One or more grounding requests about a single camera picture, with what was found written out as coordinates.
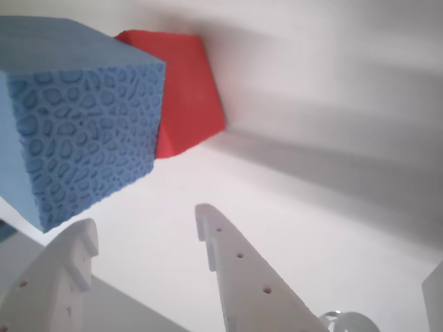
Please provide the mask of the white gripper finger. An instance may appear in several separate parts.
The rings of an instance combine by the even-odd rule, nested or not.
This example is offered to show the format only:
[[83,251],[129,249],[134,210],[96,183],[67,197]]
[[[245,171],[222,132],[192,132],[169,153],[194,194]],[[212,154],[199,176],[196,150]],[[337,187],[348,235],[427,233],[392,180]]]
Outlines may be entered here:
[[326,331],[287,283],[215,207],[195,208],[197,233],[216,273],[227,331]]
[[83,331],[84,294],[98,256],[93,219],[59,233],[1,297],[2,331]]

